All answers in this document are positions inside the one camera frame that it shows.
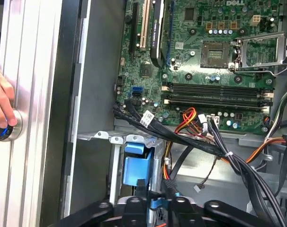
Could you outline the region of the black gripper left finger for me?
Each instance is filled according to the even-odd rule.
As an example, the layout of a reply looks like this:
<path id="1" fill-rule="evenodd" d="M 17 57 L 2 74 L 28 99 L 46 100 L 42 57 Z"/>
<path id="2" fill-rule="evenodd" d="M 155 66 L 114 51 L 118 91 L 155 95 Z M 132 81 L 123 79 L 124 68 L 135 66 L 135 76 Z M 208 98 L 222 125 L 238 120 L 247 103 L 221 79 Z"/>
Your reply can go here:
<path id="1" fill-rule="evenodd" d="M 51 227 L 146 227 L 146 199 L 121 198 L 116 205 L 98 201 L 50 225 Z"/>

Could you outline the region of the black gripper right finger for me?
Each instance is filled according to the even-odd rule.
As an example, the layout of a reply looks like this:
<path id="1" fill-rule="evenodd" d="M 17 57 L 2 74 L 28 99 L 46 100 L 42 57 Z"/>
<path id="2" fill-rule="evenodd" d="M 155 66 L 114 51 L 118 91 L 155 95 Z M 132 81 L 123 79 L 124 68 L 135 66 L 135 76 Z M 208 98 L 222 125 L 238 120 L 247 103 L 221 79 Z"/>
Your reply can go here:
<path id="1" fill-rule="evenodd" d="M 198 206 L 188 197 L 171 201 L 172 227 L 275 227 L 254 215 L 218 200 Z"/>

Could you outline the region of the person's hand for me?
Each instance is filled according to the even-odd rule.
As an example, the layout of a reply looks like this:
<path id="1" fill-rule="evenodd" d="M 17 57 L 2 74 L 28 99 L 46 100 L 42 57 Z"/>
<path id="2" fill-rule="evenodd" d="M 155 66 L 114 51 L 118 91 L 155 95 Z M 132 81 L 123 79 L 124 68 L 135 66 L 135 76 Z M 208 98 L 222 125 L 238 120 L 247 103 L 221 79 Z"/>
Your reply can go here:
<path id="1" fill-rule="evenodd" d="M 17 124 L 17 119 L 10 103 L 13 99 L 14 88 L 0 72 L 0 128 L 4 129 L 8 125 L 15 126 Z"/>

